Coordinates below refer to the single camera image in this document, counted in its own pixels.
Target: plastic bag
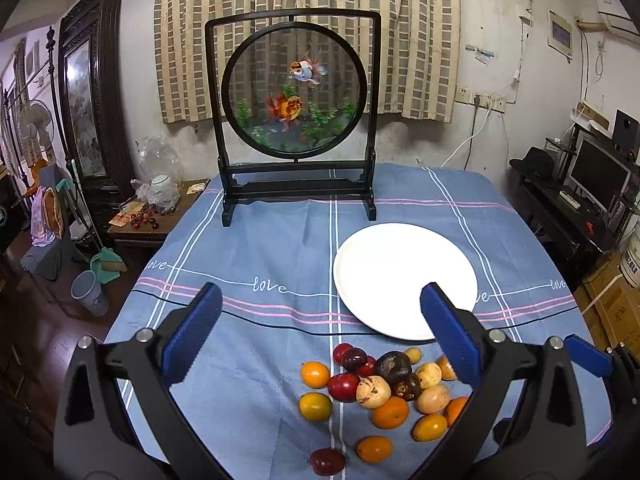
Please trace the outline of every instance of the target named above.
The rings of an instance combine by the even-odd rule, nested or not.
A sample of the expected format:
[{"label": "plastic bag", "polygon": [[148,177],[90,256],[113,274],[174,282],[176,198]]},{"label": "plastic bag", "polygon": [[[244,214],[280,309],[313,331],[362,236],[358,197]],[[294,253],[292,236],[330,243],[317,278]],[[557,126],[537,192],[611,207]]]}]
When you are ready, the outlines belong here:
[{"label": "plastic bag", "polygon": [[177,183],[182,176],[178,154],[164,137],[144,137],[138,145],[140,169],[145,180],[132,180],[136,196],[142,202],[155,205],[161,213],[173,208],[180,193]]},{"label": "plastic bag", "polygon": [[182,178],[182,164],[178,154],[164,137],[143,137],[138,152],[140,169],[148,182],[161,174],[168,175],[174,182]]}]

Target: black hat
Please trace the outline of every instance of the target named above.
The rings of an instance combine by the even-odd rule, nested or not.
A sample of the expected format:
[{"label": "black hat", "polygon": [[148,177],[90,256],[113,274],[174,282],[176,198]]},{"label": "black hat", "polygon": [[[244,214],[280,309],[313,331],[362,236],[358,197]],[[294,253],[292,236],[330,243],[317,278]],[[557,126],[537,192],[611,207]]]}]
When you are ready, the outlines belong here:
[{"label": "black hat", "polygon": [[544,186],[556,186],[553,180],[554,160],[545,150],[532,147],[524,156],[524,159],[512,158],[509,161],[511,167],[529,180],[535,180]]}]

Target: cardboard box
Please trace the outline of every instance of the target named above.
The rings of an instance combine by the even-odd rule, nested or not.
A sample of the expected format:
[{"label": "cardboard box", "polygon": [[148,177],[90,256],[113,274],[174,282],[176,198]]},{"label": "cardboard box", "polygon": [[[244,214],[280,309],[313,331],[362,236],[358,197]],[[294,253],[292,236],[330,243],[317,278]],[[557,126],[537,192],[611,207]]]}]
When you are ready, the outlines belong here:
[{"label": "cardboard box", "polygon": [[[584,310],[619,275],[620,256],[619,252],[615,252],[591,276],[583,280],[582,286],[574,294],[580,310]],[[640,290],[632,288],[624,278],[619,278],[584,315],[594,341],[598,339],[599,344],[602,344],[601,330],[604,329],[608,346],[617,346],[623,341],[633,354],[640,356],[639,304]],[[599,323],[594,318],[593,310],[598,314]]]},{"label": "cardboard box", "polygon": [[603,117],[602,115],[600,115],[599,113],[597,113],[596,110],[594,110],[593,108],[591,108],[587,103],[585,103],[584,101],[580,101],[576,107],[576,110],[578,111],[578,113],[580,115],[584,115],[585,117],[589,118],[592,121],[596,121],[600,126],[602,126],[605,130],[609,129],[609,121],[607,121],[607,119],[605,117]]}]

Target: yellow fruit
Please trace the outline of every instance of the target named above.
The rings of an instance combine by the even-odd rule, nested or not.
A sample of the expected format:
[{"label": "yellow fruit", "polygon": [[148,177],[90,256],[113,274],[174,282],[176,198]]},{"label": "yellow fruit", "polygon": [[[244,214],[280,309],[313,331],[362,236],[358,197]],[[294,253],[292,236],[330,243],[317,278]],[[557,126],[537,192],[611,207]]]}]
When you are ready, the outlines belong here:
[{"label": "yellow fruit", "polygon": [[298,403],[300,413],[311,422],[324,422],[329,420],[334,412],[334,406],[331,399],[325,394],[317,392],[309,392],[300,397]]},{"label": "yellow fruit", "polygon": [[438,384],[442,378],[442,371],[436,363],[425,363],[418,368],[415,374],[420,379],[420,387],[426,390],[430,386]]},{"label": "yellow fruit", "polygon": [[394,446],[391,444],[391,441],[385,436],[378,435],[363,438],[356,446],[356,453],[360,459],[370,464],[382,462],[391,455],[393,450]]},{"label": "yellow fruit", "polygon": [[412,365],[415,365],[422,358],[422,350],[415,346],[407,348],[404,353],[407,355]]},{"label": "yellow fruit", "polygon": [[356,400],[368,410],[379,408],[391,397],[391,387],[377,375],[364,377],[356,389]]},{"label": "yellow fruit", "polygon": [[442,415],[433,414],[421,418],[414,426],[414,440],[417,442],[427,442],[436,440],[447,431],[447,419]]},{"label": "yellow fruit", "polygon": [[302,365],[300,377],[309,388],[324,388],[329,382],[329,368],[317,361],[309,361]]},{"label": "yellow fruit", "polygon": [[447,405],[447,409],[444,410],[444,416],[447,419],[449,427],[453,426],[453,423],[460,416],[460,412],[462,411],[462,408],[465,407],[468,400],[468,397],[458,397],[457,399],[453,399]]},{"label": "yellow fruit", "polygon": [[454,371],[451,363],[447,359],[446,356],[441,355],[438,357],[436,364],[440,367],[440,371],[442,372],[442,379],[445,381],[455,381],[458,377],[456,376],[456,372]]},{"label": "yellow fruit", "polygon": [[391,397],[371,413],[371,421],[381,430],[402,426],[409,416],[409,405],[400,397]]},{"label": "yellow fruit", "polygon": [[429,415],[444,410],[450,400],[449,389],[444,384],[439,384],[423,390],[415,403],[420,412]]}]

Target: side table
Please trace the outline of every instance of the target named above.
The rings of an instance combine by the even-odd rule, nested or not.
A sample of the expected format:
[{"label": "side table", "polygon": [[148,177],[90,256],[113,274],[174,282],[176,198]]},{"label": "side table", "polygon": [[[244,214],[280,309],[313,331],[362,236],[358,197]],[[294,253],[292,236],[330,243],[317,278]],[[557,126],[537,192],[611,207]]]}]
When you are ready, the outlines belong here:
[{"label": "side table", "polygon": [[156,215],[158,221],[158,229],[152,229],[150,224],[142,224],[140,229],[134,229],[130,223],[123,227],[112,225],[109,227],[108,234],[110,238],[119,245],[129,247],[150,247],[159,249],[167,235],[174,229],[180,218],[188,211],[196,199],[202,194],[201,191],[187,195],[187,190],[193,184],[204,182],[205,186],[209,184],[209,178],[201,178],[198,180],[183,180],[182,191],[180,192],[180,200],[176,204],[175,211],[166,215]]}]

